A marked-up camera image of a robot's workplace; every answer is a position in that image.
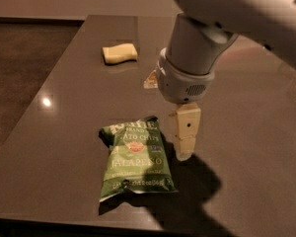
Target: yellow sponge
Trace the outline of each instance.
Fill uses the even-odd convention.
[[[112,47],[103,47],[106,64],[118,64],[127,60],[137,60],[138,54],[132,43],[123,43]]]

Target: small object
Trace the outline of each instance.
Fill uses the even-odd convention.
[[[156,69],[154,69],[147,79],[144,81],[144,89],[156,89],[158,88]]]
[[[100,201],[129,192],[177,192],[156,117],[103,127],[100,138],[110,147]]]
[[[123,43],[112,47],[103,47],[105,63],[119,64],[128,60],[137,60],[138,54],[132,43]]]
[[[195,102],[180,105],[176,110],[177,139],[175,139],[174,145],[177,158],[180,161],[187,160],[194,152],[200,116],[201,110]]]

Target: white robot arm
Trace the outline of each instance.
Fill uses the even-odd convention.
[[[166,100],[174,104],[199,100],[214,78],[215,60],[237,35],[260,43],[296,69],[296,0],[175,1],[183,13],[177,16],[156,70]]]

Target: gray tabletop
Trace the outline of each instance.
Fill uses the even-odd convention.
[[[0,151],[0,218],[204,236],[296,236],[296,72],[239,38],[201,101],[194,156],[175,159],[169,114],[143,81],[174,19],[89,16]],[[137,62],[107,67],[102,46],[133,42]],[[41,104],[49,97],[51,107]],[[101,127],[158,117],[171,195],[99,204],[108,149]]]

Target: snack bag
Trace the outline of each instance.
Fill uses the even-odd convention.
[[[103,127],[100,138],[110,147],[100,201],[132,191],[176,192],[155,117]]]

